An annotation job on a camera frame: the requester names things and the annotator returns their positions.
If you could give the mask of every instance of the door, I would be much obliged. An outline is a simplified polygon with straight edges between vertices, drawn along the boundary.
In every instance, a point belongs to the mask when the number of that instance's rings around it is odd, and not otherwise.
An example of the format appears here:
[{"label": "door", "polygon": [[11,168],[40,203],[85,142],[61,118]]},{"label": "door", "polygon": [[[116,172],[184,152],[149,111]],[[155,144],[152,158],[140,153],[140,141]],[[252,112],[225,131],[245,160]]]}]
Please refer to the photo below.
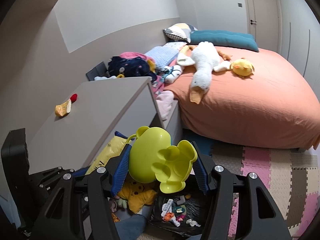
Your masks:
[{"label": "door", "polygon": [[277,0],[247,0],[249,30],[259,48],[279,52],[279,8]]}]

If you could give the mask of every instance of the round yellow plush toy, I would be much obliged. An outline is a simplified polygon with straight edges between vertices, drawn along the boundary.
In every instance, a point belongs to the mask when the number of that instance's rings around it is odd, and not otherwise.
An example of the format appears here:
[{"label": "round yellow plush toy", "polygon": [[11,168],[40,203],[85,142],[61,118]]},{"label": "round yellow plush toy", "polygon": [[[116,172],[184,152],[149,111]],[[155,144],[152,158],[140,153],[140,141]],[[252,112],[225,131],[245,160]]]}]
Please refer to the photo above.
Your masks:
[{"label": "round yellow plush toy", "polygon": [[241,78],[249,76],[254,72],[252,63],[245,58],[237,59],[232,62],[230,69]]}]

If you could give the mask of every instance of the bed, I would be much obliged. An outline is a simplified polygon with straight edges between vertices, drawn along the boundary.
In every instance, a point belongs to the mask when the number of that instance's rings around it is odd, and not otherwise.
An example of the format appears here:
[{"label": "bed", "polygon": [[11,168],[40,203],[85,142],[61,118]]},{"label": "bed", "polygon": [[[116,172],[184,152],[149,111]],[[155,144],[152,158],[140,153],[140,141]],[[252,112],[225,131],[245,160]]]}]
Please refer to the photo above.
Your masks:
[{"label": "bed", "polygon": [[255,72],[245,79],[231,71],[213,73],[210,90],[197,105],[189,101],[189,86],[195,68],[186,67],[165,90],[171,90],[179,100],[181,118],[190,130],[246,146],[317,147],[320,140],[319,101],[287,60],[265,49],[258,53],[216,48],[232,55],[231,61],[241,57],[250,60]]}]

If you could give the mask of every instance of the yellow package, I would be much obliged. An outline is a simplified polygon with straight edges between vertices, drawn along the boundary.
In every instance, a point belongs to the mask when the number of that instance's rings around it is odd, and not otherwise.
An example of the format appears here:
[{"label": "yellow package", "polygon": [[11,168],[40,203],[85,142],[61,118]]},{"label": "yellow package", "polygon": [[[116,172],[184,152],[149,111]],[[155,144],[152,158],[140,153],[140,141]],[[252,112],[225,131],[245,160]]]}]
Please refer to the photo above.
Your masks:
[{"label": "yellow package", "polygon": [[125,146],[125,142],[126,139],[119,136],[114,136],[104,147],[104,149],[99,153],[98,157],[93,161],[85,174],[88,175],[95,169],[101,166],[106,166],[110,158],[119,156]]}]

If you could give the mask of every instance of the black trash bag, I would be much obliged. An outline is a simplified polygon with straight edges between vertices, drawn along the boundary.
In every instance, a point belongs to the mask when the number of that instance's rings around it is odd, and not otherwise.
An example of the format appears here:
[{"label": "black trash bag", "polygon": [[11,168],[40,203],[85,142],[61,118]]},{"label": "black trash bag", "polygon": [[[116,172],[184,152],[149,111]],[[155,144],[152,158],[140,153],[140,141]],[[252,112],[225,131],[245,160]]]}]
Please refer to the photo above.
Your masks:
[{"label": "black trash bag", "polygon": [[[167,203],[169,199],[173,199],[172,208],[177,206],[176,201],[180,200],[181,195],[186,195],[190,193],[191,198],[186,200],[183,204],[186,206],[187,215],[181,225],[176,227],[172,222],[166,222],[162,219],[162,205]],[[212,196],[204,195],[201,190],[199,190],[196,176],[191,175],[186,180],[186,187],[179,192],[172,194],[165,194],[161,191],[158,192],[158,195],[155,199],[153,205],[153,210],[151,212],[151,219],[149,223],[158,228],[166,229],[168,231],[177,233],[183,237],[190,237],[202,234],[204,225],[206,223],[209,208],[211,205]],[[198,222],[201,227],[191,227],[189,224],[186,224],[188,219],[192,219]]]}]

